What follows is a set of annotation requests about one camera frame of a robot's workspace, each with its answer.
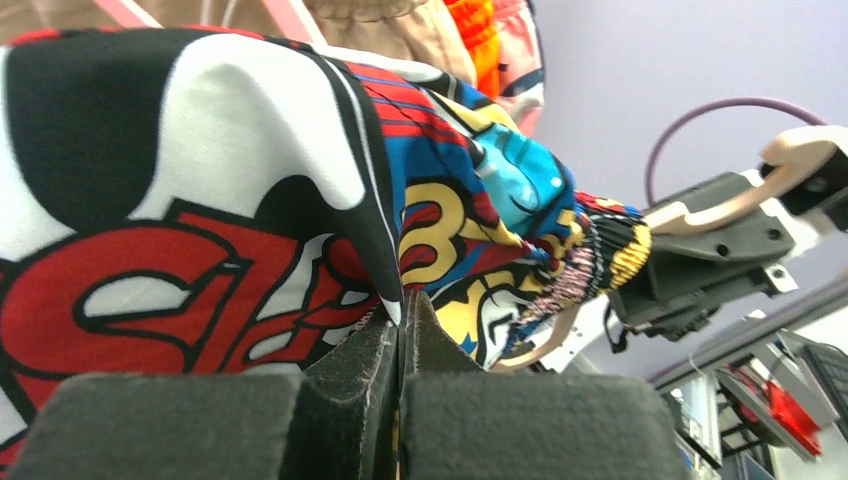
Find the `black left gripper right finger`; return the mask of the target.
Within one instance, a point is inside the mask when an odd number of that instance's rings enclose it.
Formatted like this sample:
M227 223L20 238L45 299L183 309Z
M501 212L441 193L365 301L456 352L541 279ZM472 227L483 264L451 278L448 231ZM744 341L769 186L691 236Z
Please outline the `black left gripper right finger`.
M665 403L622 376L485 372L410 291L403 357L405 479L685 479Z

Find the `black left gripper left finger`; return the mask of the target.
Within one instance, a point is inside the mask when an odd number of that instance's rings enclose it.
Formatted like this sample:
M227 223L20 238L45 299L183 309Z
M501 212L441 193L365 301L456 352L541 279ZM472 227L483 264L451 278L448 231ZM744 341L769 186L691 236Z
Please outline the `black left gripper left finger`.
M13 479L385 479L397 331L380 315L302 373L85 375L37 417Z

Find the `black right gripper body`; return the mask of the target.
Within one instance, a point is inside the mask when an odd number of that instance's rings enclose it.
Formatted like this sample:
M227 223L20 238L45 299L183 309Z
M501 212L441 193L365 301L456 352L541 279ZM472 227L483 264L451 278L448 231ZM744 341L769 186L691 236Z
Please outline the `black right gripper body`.
M781 293L774 266L794 248L789 231L761 208L717 230L655 235L645 266L609 294L607 316L621 324L612 344L630 334L677 342L709 323L724 304L755 293Z

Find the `cream plastic hanger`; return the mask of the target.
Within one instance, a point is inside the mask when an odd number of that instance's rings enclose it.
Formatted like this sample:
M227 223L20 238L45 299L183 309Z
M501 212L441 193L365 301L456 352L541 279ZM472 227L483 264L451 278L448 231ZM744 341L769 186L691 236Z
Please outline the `cream plastic hanger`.
M760 169L722 174L650 209L645 221L652 238L692 236L740 220L810 177L839 147L847 153L847 130L842 126L804 126L785 131L762 150ZM782 291L777 295L796 287L782 266L786 256L768 270L779 281ZM626 345L627 341L610 343L616 353Z

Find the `comic print shorts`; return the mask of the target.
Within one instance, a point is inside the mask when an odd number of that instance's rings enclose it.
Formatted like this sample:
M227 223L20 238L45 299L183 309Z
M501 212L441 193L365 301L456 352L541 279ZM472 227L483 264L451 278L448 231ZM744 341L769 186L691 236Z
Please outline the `comic print shorts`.
M1 49L1 466L68 377L302 371L407 290L490 368L651 242L424 63L213 27L23 35Z

